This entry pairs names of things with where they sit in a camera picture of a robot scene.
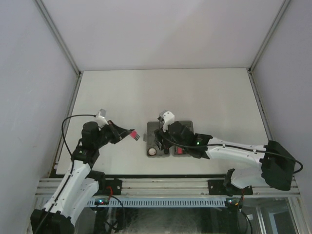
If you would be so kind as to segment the red hex key set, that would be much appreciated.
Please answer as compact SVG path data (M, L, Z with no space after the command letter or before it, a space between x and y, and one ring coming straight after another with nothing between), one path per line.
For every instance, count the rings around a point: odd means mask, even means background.
M140 138L140 136L138 135L138 133L136 132L136 130L131 131L130 136L131 136L134 140L136 140L136 141L138 141L139 138Z

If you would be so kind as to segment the red screwdriver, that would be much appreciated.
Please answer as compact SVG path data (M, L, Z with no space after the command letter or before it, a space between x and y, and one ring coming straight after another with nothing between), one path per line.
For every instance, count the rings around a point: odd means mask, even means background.
M182 150L181 148L178 148L178 149L177 149L177 153L178 153L179 155L181 155L181 154L183 154L183 150Z

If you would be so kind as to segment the grey plastic tool case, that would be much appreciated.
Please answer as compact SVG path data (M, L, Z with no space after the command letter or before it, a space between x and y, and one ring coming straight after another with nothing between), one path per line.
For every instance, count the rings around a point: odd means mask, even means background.
M143 140L146 142L146 156L150 158L156 158L156 157L169 157L169 156L175 156L175 157L184 157L184 156L190 156L184 149L183 154L179 155L177 153L177 147L176 145L171 145L167 141L163 141L166 145L165 146L170 146L170 155L164 155L163 149L165 147L161 147L159 143L156 141L156 136L155 136L155 130L157 130L159 127L162 127L162 123L159 121L149 121L147 122L146 125L146 133L144 134ZM157 154L155 156L148 156L148 149L149 148L155 148L157 150Z

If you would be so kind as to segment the black tape roll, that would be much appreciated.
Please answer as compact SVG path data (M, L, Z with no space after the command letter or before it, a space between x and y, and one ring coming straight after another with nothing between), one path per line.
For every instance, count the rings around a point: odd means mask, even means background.
M157 154L157 150L155 148L148 149L148 156L155 156Z

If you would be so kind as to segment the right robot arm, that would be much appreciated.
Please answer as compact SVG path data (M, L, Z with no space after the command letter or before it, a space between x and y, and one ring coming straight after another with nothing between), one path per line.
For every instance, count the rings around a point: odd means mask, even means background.
M230 168L227 171L223 186L229 196L264 183L280 191L291 189L296 160L276 141L255 146L227 142L211 135L194 133L179 121L158 126L154 135L160 150L168 151L174 146L197 159L246 163L247 168Z

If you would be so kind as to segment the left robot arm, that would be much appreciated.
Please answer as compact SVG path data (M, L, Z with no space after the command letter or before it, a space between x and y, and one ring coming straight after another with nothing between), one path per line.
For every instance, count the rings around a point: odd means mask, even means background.
M118 127L112 121L85 123L61 183L43 208L35 209L31 214L33 233L72 234L78 217L92 196L112 192L107 187L105 173L93 170L100 148L135 135L134 129Z

